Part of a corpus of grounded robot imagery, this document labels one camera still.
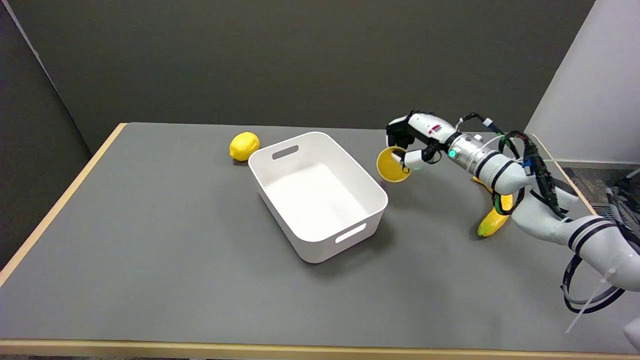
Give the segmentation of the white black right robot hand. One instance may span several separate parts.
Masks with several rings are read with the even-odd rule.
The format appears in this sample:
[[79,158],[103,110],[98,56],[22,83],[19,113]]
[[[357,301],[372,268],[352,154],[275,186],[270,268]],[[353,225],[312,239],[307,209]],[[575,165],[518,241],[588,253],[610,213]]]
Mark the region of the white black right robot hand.
[[442,152],[462,133],[448,121],[431,112],[411,111],[406,116],[387,123],[385,128],[391,157],[405,170],[418,170],[426,164],[436,164]]

